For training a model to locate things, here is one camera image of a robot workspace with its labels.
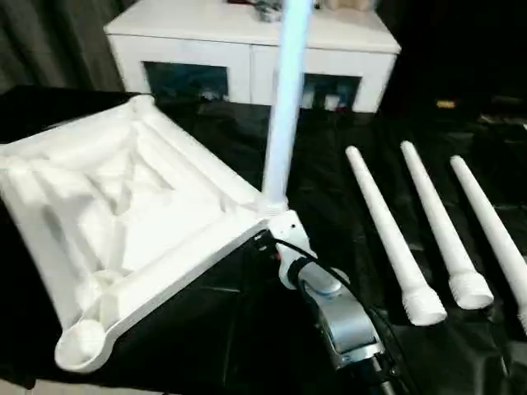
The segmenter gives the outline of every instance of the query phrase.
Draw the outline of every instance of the vertical white pole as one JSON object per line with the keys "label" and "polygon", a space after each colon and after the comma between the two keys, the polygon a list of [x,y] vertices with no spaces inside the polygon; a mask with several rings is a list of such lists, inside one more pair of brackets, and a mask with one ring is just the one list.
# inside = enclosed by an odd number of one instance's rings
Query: vertical white pole
{"label": "vertical white pole", "polygon": [[511,286],[520,310],[518,317],[527,334],[527,264],[524,257],[463,158],[452,156],[450,164]]}
{"label": "vertical white pole", "polygon": [[483,276],[476,272],[417,150],[411,142],[403,142],[401,150],[450,274],[450,289],[456,303],[462,309],[488,306],[494,300],[492,292]]}
{"label": "vertical white pole", "polygon": [[284,6],[277,95],[271,112],[263,173],[265,206],[262,209],[268,214],[287,209],[287,179],[304,83],[304,50],[313,1],[286,0]]}
{"label": "vertical white pole", "polygon": [[446,318],[446,311],[437,293],[427,284],[395,219],[389,212],[361,152],[349,146],[346,155],[370,211],[380,241],[394,269],[403,292],[403,306],[413,325],[426,326]]}

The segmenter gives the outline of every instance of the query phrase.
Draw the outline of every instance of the dark curtain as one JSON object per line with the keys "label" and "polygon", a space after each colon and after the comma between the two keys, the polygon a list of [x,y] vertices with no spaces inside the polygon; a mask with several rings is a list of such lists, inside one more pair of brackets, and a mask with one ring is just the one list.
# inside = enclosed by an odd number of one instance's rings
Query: dark curtain
{"label": "dark curtain", "polygon": [[121,91],[104,26],[137,0],[0,0],[0,93],[15,85]]}

